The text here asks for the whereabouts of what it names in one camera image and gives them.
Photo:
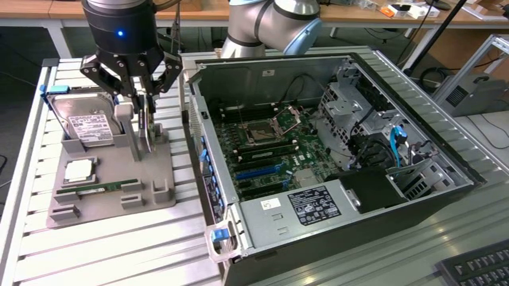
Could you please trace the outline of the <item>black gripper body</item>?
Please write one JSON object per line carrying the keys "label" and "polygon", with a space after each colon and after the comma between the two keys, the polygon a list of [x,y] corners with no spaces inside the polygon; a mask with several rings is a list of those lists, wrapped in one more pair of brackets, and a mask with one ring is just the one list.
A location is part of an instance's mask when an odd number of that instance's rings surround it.
{"label": "black gripper body", "polygon": [[149,79],[164,53],[157,42],[150,2],[82,2],[96,55],[121,56],[133,77]]}

